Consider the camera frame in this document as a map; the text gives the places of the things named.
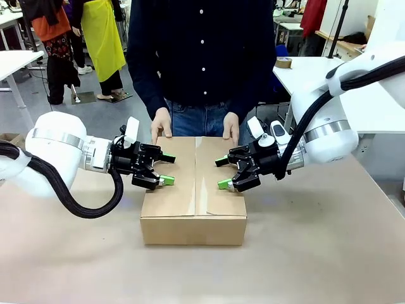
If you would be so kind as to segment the person's left hand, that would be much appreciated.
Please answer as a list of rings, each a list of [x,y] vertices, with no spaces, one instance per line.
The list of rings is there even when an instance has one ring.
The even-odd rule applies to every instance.
[[[233,146],[236,147],[239,142],[239,118],[233,112],[228,112],[223,119],[223,138],[231,140]]]

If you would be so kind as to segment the person in yellow apron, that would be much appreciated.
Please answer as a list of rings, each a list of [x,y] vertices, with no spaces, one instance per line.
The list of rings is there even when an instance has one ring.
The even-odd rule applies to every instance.
[[[103,95],[124,92],[120,70],[125,66],[117,23],[123,20],[119,0],[71,0],[72,30],[84,36]]]

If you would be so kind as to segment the wooden shelf board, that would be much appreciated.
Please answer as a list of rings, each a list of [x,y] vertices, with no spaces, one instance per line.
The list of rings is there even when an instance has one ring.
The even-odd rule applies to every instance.
[[[321,52],[321,56],[327,57],[332,48],[333,37],[320,30],[317,30],[315,34],[325,40],[325,45],[323,47],[323,51]],[[362,53],[362,45],[360,44],[337,41],[333,50],[333,57],[339,58],[342,61],[350,61]]]

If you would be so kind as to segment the black tripod pole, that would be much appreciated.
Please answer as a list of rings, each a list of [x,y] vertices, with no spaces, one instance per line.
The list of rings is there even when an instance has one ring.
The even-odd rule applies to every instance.
[[[337,28],[336,28],[336,31],[335,31],[335,35],[333,37],[333,41],[332,41],[332,45],[330,47],[329,54],[327,56],[328,59],[333,58],[333,52],[335,51],[335,47],[336,47],[337,41],[339,39],[339,35],[340,35],[340,31],[341,31],[341,28],[342,28],[342,25],[343,25],[343,22],[344,22],[346,11],[348,9],[348,4],[349,4],[349,0],[344,0],[344,4],[342,6],[342,11],[341,11],[341,14],[340,14],[339,22],[338,22],[338,25],[337,25]]]

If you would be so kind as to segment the white desk with dark frame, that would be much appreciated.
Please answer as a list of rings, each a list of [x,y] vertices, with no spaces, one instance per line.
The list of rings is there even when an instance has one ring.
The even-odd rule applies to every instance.
[[[20,32],[20,27],[18,23],[18,19],[22,18],[23,14],[21,12],[14,13],[11,12],[9,9],[4,11],[0,11],[0,36],[3,41],[4,47],[6,51],[9,51],[8,42],[6,36],[4,34],[4,29],[7,28],[14,28],[15,33],[17,35],[18,41],[20,43],[20,47],[22,50],[26,50],[24,45],[24,41]]]

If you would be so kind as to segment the white table with grey legs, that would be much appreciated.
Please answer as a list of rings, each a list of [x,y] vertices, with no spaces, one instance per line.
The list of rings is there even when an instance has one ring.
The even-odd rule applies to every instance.
[[[13,74],[19,69],[31,64],[31,62],[38,60],[42,56],[44,56],[43,51],[0,51],[0,81],[7,81],[28,130],[34,127],[34,123],[25,103],[23,102]]]

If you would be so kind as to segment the person in dark shirt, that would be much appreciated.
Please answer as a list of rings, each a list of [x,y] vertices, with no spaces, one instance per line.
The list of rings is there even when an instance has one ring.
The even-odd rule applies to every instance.
[[[128,46],[153,51],[172,136],[223,137],[246,61],[275,57],[272,0],[132,0]]]

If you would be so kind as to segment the brown cardboard box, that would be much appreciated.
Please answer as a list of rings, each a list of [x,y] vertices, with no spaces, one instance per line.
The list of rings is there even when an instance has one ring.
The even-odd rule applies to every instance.
[[[244,242],[247,212],[242,194],[220,189],[233,177],[232,165],[215,161],[233,148],[222,137],[159,137],[158,146],[176,158],[159,161],[154,169],[174,177],[172,186],[147,191],[140,226],[147,245],[240,246]]]

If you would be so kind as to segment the dark floor stand plate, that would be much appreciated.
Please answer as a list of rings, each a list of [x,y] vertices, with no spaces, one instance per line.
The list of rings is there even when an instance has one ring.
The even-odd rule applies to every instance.
[[[107,101],[109,103],[117,103],[130,97],[132,97],[132,95],[127,92],[112,92],[109,96],[103,94],[96,95],[98,100]]]
[[[94,92],[76,92],[72,94],[72,105],[83,105],[96,102]]]

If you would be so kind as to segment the person's left forearm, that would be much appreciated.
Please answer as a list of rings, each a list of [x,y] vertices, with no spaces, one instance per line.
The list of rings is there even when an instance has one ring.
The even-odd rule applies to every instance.
[[[233,95],[229,107],[229,112],[237,115],[240,124],[268,93],[275,60],[274,56],[267,56],[246,61],[242,83]]]

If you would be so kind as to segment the red hanging garment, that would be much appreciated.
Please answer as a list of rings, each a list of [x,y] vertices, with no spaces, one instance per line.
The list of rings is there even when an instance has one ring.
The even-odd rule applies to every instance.
[[[308,0],[304,9],[300,27],[302,36],[307,37],[320,29],[327,0]]]

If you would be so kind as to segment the large white work table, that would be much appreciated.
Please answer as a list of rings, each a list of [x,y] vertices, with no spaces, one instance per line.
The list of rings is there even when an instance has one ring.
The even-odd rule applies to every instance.
[[[290,68],[275,67],[273,72],[292,94],[325,77],[342,63],[338,58],[293,57]],[[351,90],[340,97],[347,120],[360,134],[405,134],[405,109],[379,84]]]

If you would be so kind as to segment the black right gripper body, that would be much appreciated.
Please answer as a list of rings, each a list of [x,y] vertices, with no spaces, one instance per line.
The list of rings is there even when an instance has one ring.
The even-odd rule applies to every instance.
[[[283,166],[281,157],[278,155],[279,148],[277,143],[262,147],[259,145],[259,141],[255,140],[249,143],[249,152],[258,169],[258,174],[272,174],[276,178],[285,177],[286,173],[282,173]]]

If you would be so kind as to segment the person in orange top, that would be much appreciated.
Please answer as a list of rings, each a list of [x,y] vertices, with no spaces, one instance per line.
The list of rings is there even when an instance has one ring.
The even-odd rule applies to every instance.
[[[20,7],[47,53],[47,82],[51,105],[63,103],[65,86],[80,86],[68,37],[70,23],[64,10],[68,0],[19,0]]]

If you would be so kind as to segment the person's right hand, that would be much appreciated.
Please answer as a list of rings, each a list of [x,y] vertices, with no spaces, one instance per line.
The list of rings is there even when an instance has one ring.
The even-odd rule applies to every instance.
[[[162,107],[156,111],[155,117],[151,123],[152,144],[156,145],[159,136],[164,135],[167,138],[172,137],[171,116],[167,108]]]

